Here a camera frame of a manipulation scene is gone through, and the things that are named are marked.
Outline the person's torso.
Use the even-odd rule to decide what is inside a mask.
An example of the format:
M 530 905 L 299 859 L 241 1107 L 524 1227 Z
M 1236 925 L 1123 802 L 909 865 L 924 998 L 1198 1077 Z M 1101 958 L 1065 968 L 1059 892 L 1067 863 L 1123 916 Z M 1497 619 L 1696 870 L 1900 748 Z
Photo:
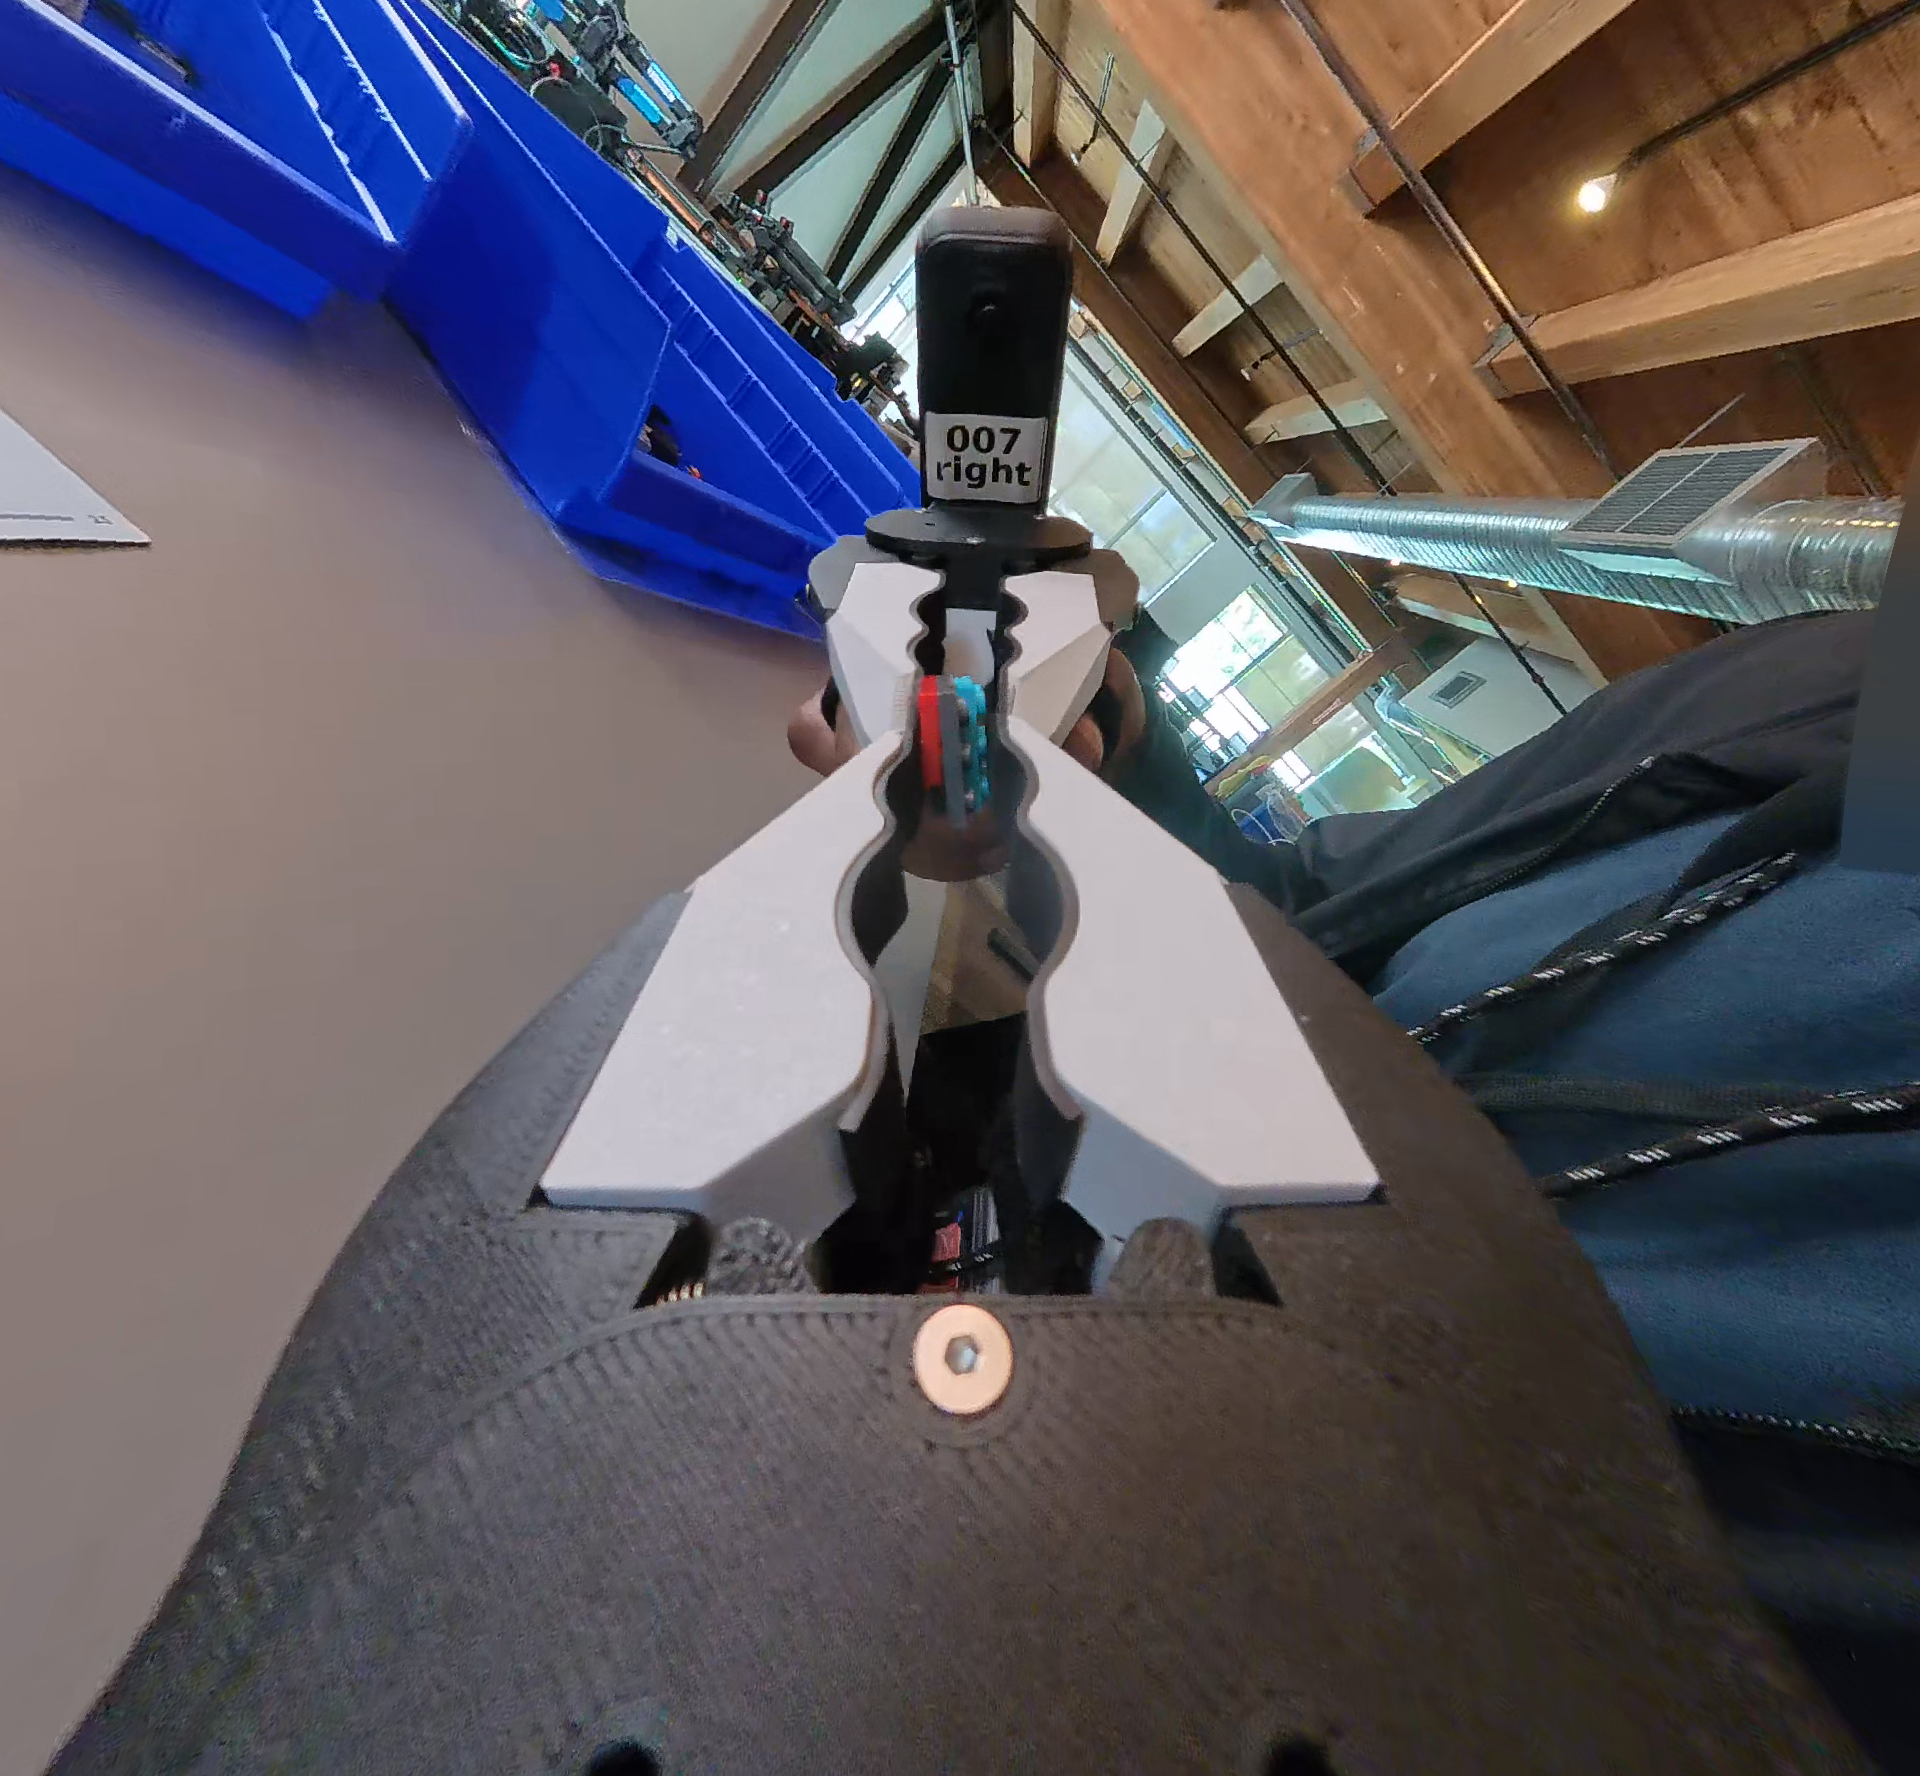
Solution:
M 1916 1772 L 1916 876 L 1838 824 L 1870 615 L 1720 636 L 1399 813 L 1307 925 L 1596 1266 L 1749 1592 Z

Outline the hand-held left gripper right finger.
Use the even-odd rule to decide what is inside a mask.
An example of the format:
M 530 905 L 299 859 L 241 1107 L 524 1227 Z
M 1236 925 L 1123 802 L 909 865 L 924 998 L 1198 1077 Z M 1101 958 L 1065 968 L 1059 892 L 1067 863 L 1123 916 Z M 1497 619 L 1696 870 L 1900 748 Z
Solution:
M 1380 1191 L 1228 885 L 1021 719 L 1008 897 L 1043 962 L 1028 993 L 1016 1160 L 1035 1210 L 1096 1238 L 1104 1286 L 1134 1235 L 1356 1205 Z

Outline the printed instruction sheet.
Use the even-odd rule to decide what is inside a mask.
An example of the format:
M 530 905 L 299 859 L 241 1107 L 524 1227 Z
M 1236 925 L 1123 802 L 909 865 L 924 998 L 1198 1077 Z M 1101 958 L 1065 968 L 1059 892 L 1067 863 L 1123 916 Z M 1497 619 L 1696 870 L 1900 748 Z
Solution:
M 1 546 L 149 544 L 144 530 L 12 415 L 1 413 Z

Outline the red teal toy brick assembly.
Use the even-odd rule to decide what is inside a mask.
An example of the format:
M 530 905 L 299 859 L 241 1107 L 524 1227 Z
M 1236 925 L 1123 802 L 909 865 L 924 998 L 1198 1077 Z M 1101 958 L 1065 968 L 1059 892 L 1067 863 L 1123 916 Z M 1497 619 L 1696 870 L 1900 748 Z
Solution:
M 968 673 L 916 684 L 912 732 L 923 795 L 950 829 L 968 829 L 990 802 L 989 695 Z

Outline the blue black robot equipment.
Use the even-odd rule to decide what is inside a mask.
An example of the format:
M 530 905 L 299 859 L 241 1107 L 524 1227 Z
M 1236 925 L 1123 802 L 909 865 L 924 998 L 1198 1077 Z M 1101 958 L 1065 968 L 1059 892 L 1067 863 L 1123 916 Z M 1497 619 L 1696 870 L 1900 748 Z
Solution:
M 627 0 L 426 2 L 613 166 L 640 154 L 631 120 L 644 122 L 659 154 L 700 149 L 704 122 L 636 36 Z

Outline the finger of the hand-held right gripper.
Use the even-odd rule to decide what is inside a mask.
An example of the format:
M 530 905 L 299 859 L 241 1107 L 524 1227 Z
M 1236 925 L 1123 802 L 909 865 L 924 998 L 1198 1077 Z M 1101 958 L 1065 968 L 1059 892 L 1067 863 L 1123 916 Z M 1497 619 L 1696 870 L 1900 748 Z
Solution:
M 909 729 L 926 634 L 923 607 L 944 581 L 938 570 L 902 560 L 820 563 L 820 617 L 836 689 L 827 759 Z
M 1122 708 L 1107 684 L 1113 610 L 1092 574 L 1025 574 L 1003 583 L 1008 610 L 1001 673 L 1003 749 L 1038 755 L 1042 740 L 1068 748 L 1091 730 L 1086 755 L 1110 759 Z

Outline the metal air duct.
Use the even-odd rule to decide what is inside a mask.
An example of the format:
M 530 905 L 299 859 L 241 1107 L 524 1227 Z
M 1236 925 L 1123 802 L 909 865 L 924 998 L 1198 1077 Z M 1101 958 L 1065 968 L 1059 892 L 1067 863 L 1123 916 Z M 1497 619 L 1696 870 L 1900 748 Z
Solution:
M 1838 498 L 1828 473 L 1811 439 L 1672 446 L 1595 500 L 1330 494 L 1296 473 L 1254 516 L 1301 546 L 1749 627 L 1877 605 L 1904 503 Z

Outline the dark robot equipment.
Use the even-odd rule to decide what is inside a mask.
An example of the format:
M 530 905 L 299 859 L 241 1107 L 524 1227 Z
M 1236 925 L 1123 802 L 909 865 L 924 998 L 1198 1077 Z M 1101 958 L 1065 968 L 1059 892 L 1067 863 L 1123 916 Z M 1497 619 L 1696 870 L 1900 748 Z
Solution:
M 722 195 L 710 205 L 705 238 L 748 295 L 829 371 L 836 397 L 878 419 L 893 413 L 912 424 L 898 348 L 878 333 L 852 333 L 852 302 L 798 246 L 788 220 L 759 200 Z

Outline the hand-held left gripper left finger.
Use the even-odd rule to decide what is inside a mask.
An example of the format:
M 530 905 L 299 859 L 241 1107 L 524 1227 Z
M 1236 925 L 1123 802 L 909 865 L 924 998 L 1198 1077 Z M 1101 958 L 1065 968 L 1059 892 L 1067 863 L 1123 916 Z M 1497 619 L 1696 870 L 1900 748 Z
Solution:
M 541 1175 L 557 1207 L 763 1219 L 827 1286 L 920 1286 L 938 1219 L 909 1089 L 947 901 L 902 870 L 886 732 L 686 891 Z

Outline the person's right forearm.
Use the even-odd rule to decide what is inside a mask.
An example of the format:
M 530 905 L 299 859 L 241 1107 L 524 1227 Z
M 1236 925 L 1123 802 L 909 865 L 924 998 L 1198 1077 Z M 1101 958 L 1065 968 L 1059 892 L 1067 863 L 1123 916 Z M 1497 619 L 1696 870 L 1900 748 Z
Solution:
M 1399 813 L 1337 815 L 1307 822 L 1283 843 L 1260 843 L 1244 832 L 1201 786 L 1175 720 L 1138 680 L 1132 657 L 1160 652 L 1163 644 L 1164 636 L 1143 619 L 1110 644 L 1104 684 L 1074 730 L 1096 738 L 1094 773 L 1225 883 L 1254 889 L 1345 975 L 1358 983 L 1380 979 L 1386 952 L 1338 952 L 1334 925 L 1304 919 L 1334 899 L 1334 885 L 1347 876 L 1338 861 L 1380 841 Z

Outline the blue divided plastic bin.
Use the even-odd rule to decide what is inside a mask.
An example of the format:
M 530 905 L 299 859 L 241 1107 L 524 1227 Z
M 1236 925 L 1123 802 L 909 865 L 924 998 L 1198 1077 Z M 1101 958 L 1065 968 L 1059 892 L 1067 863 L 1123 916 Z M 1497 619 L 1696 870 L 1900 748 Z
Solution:
M 388 4 L 471 120 L 396 321 L 591 574 L 815 636 L 808 563 L 916 468 L 636 182 L 421 0 Z M 655 404 L 702 481 L 636 452 Z

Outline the person's right hand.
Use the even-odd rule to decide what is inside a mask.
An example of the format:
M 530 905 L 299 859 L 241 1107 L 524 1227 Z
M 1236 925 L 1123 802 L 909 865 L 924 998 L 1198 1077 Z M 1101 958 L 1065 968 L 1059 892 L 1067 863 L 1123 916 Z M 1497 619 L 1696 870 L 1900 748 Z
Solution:
M 1146 702 L 1127 654 L 1111 646 L 1105 657 L 1101 684 L 1088 708 L 1070 726 L 1063 754 L 1077 759 L 1094 776 L 1111 778 L 1139 748 L 1146 730 Z M 852 720 L 839 708 L 836 686 L 827 684 L 819 695 L 807 697 L 786 725 L 789 754 L 815 776 L 829 776 L 859 752 Z M 904 874 L 942 885 L 959 885 L 998 874 L 1008 859 L 998 821 L 977 815 L 959 829 L 936 819 L 920 819 L 912 840 L 902 847 Z

